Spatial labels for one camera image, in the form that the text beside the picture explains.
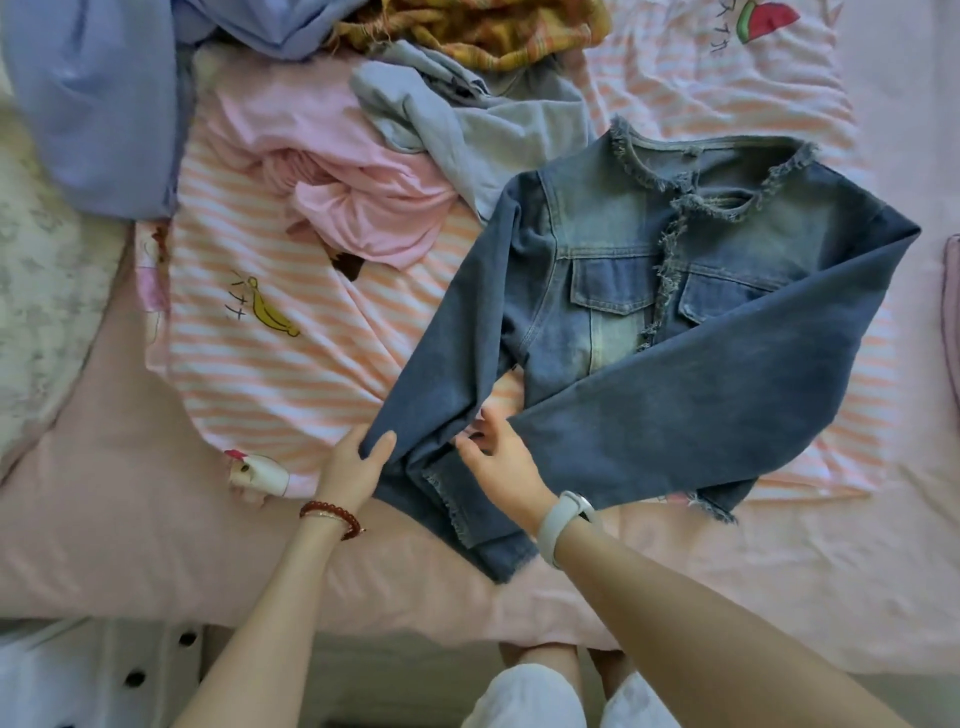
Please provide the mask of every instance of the smart watch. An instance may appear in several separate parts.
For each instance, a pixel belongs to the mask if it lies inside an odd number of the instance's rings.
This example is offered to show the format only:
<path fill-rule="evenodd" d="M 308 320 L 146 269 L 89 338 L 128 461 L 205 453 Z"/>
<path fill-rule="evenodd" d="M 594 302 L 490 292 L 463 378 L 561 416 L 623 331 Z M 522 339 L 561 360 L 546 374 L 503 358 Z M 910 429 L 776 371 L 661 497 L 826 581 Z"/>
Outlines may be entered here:
<path fill-rule="evenodd" d="M 554 549 L 557 547 L 557 539 L 560 538 L 560 534 L 566 528 L 566 525 L 577 516 L 582 516 L 597 525 L 601 523 L 600 517 L 593 510 L 589 500 L 576 493 L 563 491 L 560 493 L 560 500 L 550 509 L 550 513 L 540 524 L 540 530 L 537 532 L 537 548 L 540 550 L 543 561 L 554 569 L 560 568 L 557 566 L 553 555 Z"/>

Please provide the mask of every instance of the frayed denim jacket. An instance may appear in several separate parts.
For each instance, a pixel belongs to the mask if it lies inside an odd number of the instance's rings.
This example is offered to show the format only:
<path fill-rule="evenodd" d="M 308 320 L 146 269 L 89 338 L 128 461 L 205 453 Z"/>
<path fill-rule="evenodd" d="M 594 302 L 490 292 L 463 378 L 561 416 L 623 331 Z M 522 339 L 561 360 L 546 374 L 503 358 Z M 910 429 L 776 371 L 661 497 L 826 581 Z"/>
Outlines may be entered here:
<path fill-rule="evenodd" d="M 376 495 L 496 581 L 536 548 L 450 445 L 493 383 L 555 492 L 595 507 L 682 492 L 713 516 L 836 414 L 919 228 L 809 143 L 655 142 L 622 119 L 514 178 L 374 421 Z"/>

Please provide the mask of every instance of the plaid fabric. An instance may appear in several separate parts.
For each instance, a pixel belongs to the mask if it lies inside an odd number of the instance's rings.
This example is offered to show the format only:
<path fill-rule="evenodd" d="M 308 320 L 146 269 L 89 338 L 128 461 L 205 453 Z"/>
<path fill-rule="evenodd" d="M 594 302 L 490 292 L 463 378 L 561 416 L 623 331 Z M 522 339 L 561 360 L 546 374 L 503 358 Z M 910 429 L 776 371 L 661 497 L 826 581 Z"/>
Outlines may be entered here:
<path fill-rule="evenodd" d="M 603 0 L 374 0 L 350 20 L 334 27 L 332 45 L 366 51 L 405 37 L 484 71 L 598 45 L 611 30 Z"/>

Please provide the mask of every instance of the left hand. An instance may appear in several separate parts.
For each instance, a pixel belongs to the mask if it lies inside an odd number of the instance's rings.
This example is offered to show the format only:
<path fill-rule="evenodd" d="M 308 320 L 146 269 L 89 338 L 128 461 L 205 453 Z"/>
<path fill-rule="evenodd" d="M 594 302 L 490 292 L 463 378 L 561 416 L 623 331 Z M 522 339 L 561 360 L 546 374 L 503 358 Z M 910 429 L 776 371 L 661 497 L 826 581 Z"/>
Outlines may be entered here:
<path fill-rule="evenodd" d="M 385 432 L 364 460 L 360 457 L 360 443 L 368 429 L 369 425 L 354 427 L 333 447 L 313 496 L 315 500 L 339 505 L 355 516 L 373 495 L 380 471 L 394 451 L 396 433 Z"/>

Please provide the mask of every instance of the banana graphic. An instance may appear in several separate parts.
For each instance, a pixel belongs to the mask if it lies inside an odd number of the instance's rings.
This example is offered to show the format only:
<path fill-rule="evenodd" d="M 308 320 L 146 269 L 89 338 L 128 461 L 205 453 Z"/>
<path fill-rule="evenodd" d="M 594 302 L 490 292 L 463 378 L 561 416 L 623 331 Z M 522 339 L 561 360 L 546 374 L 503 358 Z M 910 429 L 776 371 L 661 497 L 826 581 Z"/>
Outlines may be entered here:
<path fill-rule="evenodd" d="M 290 319 L 263 300 L 256 278 L 253 276 L 247 278 L 247 285 L 253 294 L 253 315 L 260 320 L 261 324 L 276 331 L 283 331 L 288 336 L 300 336 L 300 330 L 290 322 Z"/>

